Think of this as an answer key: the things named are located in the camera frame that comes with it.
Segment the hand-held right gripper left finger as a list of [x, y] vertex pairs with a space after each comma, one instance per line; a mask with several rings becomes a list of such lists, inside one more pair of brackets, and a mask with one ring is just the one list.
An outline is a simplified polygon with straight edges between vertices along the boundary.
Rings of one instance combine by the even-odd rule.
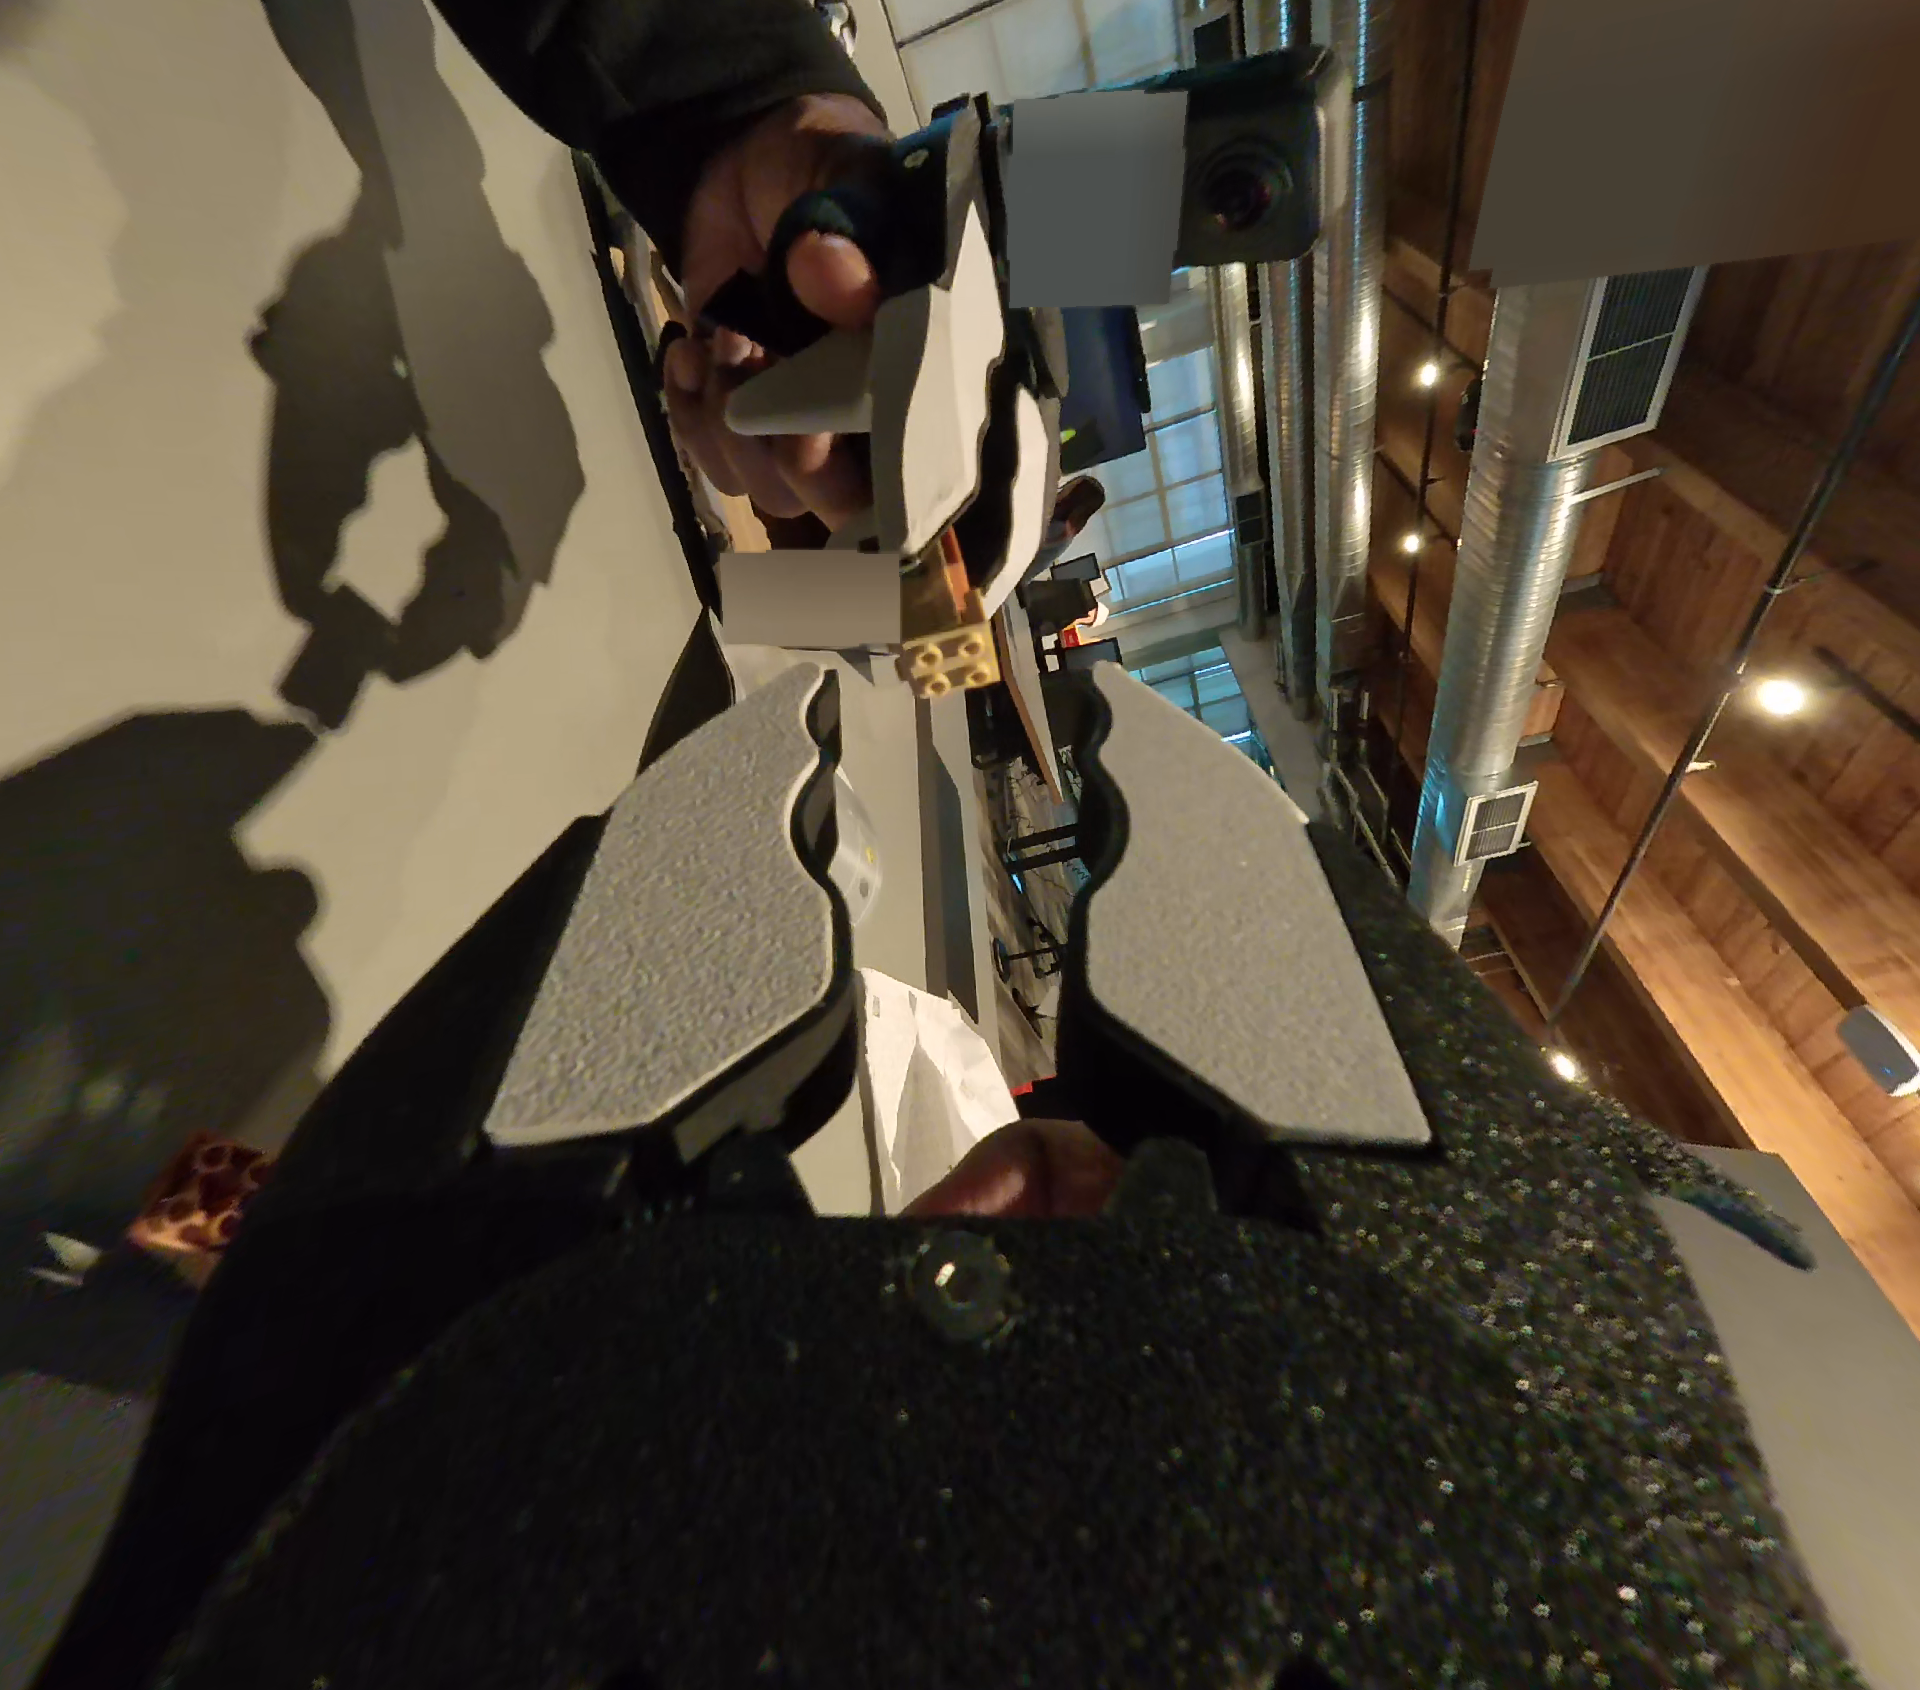
[[483, 1137], [698, 1164], [804, 1149], [852, 1092], [852, 915], [834, 883], [838, 674], [794, 662], [646, 767], [605, 819]]

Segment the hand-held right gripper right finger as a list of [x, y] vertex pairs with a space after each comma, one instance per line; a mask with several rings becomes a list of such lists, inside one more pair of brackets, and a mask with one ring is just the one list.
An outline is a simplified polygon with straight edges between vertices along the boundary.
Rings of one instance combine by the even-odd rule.
[[1113, 1149], [1427, 1151], [1432, 1128], [1288, 793], [1113, 664], [1068, 683], [1088, 869], [1056, 1056]]

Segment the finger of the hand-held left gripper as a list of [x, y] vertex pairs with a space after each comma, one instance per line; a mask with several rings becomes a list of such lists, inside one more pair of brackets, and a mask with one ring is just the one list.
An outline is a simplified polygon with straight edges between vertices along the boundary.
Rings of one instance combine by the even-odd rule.
[[985, 618], [1006, 606], [1044, 550], [1058, 487], [1058, 406], [1023, 383], [994, 385], [967, 506], [967, 575]]
[[884, 301], [871, 327], [878, 549], [916, 558], [979, 488], [1004, 316], [983, 210], [961, 209], [950, 268]]

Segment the small yellow studded brick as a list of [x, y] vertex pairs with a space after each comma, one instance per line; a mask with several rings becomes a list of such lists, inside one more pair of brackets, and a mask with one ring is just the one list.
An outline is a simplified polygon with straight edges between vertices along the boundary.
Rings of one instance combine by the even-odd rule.
[[918, 703], [985, 690], [999, 683], [994, 622], [971, 618], [904, 642], [895, 674]]

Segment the orange brick assembly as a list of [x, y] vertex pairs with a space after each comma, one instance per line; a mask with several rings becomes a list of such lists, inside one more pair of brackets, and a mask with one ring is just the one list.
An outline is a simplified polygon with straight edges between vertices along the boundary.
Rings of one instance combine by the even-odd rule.
[[274, 1172], [274, 1155], [198, 1130], [150, 1185], [125, 1242], [199, 1293]]

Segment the grey desk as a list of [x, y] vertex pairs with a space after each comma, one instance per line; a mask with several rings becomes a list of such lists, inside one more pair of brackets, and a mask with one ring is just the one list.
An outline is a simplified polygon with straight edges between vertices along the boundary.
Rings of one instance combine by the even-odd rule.
[[427, 0], [4, 0], [4, 1236], [306, 1111], [38, 1686], [955, 1686], [924, 1228], [492, 1151], [612, 806], [740, 703], [572, 149]]

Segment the person's left hand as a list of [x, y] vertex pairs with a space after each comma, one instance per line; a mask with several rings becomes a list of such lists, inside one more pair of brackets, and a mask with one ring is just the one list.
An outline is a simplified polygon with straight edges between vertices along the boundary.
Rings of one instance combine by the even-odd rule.
[[732, 394], [778, 362], [710, 314], [711, 295], [738, 273], [759, 273], [779, 216], [804, 194], [852, 183], [891, 133], [841, 95], [796, 98], [727, 143], [702, 173], [684, 219], [686, 335], [664, 357], [665, 419], [684, 455], [725, 496], [771, 521], [815, 519], [835, 531], [868, 505], [869, 484], [849, 447], [827, 433], [751, 437], [732, 430]]

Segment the large black screen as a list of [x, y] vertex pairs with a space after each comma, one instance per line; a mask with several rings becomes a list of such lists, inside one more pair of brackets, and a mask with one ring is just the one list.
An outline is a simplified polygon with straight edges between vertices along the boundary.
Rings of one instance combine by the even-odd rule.
[[1059, 471], [1070, 479], [1143, 452], [1149, 391], [1134, 308], [1068, 308], [1061, 331]]

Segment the crumpled white paper bag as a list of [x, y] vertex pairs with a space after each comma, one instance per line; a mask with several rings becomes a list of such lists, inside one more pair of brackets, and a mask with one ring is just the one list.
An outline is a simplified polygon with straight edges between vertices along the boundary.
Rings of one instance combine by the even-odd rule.
[[995, 1055], [950, 998], [859, 972], [859, 1095], [876, 1200], [898, 1217], [981, 1141], [1017, 1123]]

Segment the white vent grille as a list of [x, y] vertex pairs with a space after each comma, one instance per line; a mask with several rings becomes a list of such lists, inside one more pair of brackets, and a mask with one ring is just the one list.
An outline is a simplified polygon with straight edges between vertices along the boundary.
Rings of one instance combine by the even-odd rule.
[[1556, 463], [1652, 433], [1707, 281], [1673, 267], [1595, 281], [1551, 430]]

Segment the large silver ventilation duct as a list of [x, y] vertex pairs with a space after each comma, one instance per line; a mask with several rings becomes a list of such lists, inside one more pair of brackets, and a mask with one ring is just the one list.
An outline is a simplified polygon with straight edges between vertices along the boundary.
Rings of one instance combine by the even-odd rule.
[[1480, 879], [1456, 863], [1463, 815], [1508, 785], [1572, 561], [1588, 463], [1551, 452], [1601, 287], [1506, 287], [1496, 301], [1406, 884], [1452, 951]]

